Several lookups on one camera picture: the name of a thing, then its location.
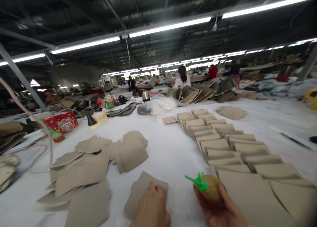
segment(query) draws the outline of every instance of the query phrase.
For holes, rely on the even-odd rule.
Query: red box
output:
[[[79,126],[71,111],[63,111],[43,121],[48,127],[51,127],[54,131],[58,131],[61,134],[68,134]]]

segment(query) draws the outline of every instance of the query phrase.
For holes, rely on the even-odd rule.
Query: cardboard box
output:
[[[317,90],[308,90],[303,102],[309,108],[317,111]]]

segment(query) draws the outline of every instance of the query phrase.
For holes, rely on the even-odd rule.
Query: woman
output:
[[[173,89],[177,89],[179,86],[183,88],[184,86],[191,85],[190,76],[186,75],[186,68],[185,66],[181,65],[178,68],[179,78],[176,79]]]

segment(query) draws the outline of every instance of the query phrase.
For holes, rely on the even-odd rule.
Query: glue bottle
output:
[[[185,177],[195,183],[196,188],[204,196],[208,202],[216,207],[224,207],[223,200],[218,191],[218,185],[220,181],[210,175],[204,175],[204,173],[198,173],[198,177],[193,179],[185,175]]]

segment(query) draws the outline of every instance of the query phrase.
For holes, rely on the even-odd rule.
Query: ceiling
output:
[[[127,29],[199,15],[236,5],[279,0],[0,0],[0,28],[55,46]],[[54,66],[80,63],[106,71],[146,67],[223,52],[265,47],[317,35],[316,0],[250,15],[48,54]],[[11,56],[45,47],[0,34]],[[46,58],[19,63],[43,69]]]

